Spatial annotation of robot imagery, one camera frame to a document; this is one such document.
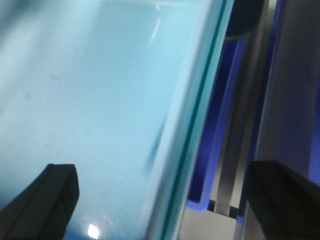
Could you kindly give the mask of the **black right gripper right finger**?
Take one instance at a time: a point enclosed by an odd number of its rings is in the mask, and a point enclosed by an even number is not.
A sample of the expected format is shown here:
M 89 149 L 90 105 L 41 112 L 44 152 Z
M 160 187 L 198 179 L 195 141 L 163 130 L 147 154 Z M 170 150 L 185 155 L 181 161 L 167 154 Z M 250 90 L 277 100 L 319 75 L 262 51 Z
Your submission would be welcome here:
M 246 194 L 268 240 L 320 238 L 320 187 L 296 171 L 275 160 L 253 161 Z

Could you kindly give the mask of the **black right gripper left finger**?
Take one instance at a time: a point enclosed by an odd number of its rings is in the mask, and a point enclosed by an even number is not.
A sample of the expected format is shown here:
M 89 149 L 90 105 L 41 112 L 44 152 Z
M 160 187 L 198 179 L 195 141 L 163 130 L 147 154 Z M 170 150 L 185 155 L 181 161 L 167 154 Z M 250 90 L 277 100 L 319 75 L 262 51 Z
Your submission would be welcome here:
M 48 164 L 0 211 L 2 240 L 61 240 L 80 196 L 74 164 Z

